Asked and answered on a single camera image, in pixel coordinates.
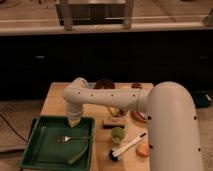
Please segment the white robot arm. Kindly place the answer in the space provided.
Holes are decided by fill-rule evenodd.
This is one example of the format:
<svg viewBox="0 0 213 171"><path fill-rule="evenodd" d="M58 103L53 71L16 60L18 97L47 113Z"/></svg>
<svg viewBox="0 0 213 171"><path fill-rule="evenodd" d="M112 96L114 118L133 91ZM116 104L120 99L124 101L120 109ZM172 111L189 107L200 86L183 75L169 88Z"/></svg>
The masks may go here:
<svg viewBox="0 0 213 171"><path fill-rule="evenodd" d="M203 171L198 120L186 88L163 82L152 89L92 89L77 78L63 92L72 126L85 104L145 113L148 117L150 171Z"/></svg>

